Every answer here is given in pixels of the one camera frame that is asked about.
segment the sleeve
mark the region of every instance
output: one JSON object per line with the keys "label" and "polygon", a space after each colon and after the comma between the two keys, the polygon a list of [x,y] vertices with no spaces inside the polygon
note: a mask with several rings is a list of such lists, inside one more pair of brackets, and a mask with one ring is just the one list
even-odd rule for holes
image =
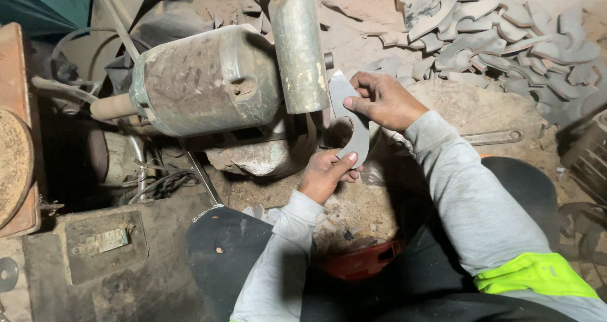
{"label": "sleeve", "polygon": [[607,316],[607,305],[551,252],[540,227],[453,126],[429,111],[404,135],[459,263],[479,291],[534,301],[581,321]]}
{"label": "sleeve", "polygon": [[249,272],[231,321],[299,321],[312,231],[323,210],[306,195],[293,191],[266,248]]}

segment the neon green fabric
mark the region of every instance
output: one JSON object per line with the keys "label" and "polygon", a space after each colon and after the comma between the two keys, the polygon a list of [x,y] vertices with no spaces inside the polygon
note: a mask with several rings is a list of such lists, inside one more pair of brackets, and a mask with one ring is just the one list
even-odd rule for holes
{"label": "neon green fabric", "polygon": [[486,294],[531,289],[542,295],[598,298],[558,253],[523,253],[497,269],[479,273],[474,284]]}

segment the black pants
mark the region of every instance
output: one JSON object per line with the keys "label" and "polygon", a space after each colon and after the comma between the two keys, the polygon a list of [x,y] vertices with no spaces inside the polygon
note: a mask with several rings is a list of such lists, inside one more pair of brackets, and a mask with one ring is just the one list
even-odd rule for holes
{"label": "black pants", "polygon": [[[486,157],[491,170],[548,237],[558,245],[557,194],[550,179],[520,160]],[[265,248],[272,226],[228,208],[214,209],[186,234],[186,255],[205,305],[216,322],[228,321],[247,275]],[[302,321],[369,320],[403,302],[476,292],[472,277],[433,214],[373,278],[346,282],[310,267],[303,293]]]}

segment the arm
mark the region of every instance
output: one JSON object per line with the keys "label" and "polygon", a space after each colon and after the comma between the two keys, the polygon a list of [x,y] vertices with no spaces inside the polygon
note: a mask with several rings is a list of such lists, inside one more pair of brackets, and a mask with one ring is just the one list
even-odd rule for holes
{"label": "arm", "polygon": [[546,236],[474,148],[435,111],[405,132],[459,262],[472,276],[524,252],[550,253]]}
{"label": "arm", "polygon": [[316,217],[338,181],[355,182],[359,176],[350,170],[357,155],[350,153],[340,160],[337,151],[310,159],[301,185],[283,207],[273,235],[249,272],[231,321],[299,321]]}
{"label": "arm", "polygon": [[481,164],[474,148],[392,77],[358,72],[362,98],[344,106],[405,131],[462,267],[481,292],[522,298],[581,321],[600,321],[607,305],[556,253],[540,227]]}

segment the scrap pile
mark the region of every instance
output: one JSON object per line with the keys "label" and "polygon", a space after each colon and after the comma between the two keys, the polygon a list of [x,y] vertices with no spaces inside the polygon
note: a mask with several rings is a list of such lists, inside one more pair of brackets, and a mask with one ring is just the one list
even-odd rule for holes
{"label": "scrap pile", "polygon": [[580,4],[553,19],[539,0],[403,1],[408,32],[378,36],[429,53],[398,69],[403,83],[446,78],[517,93],[560,126],[607,102],[607,64],[586,40]]}

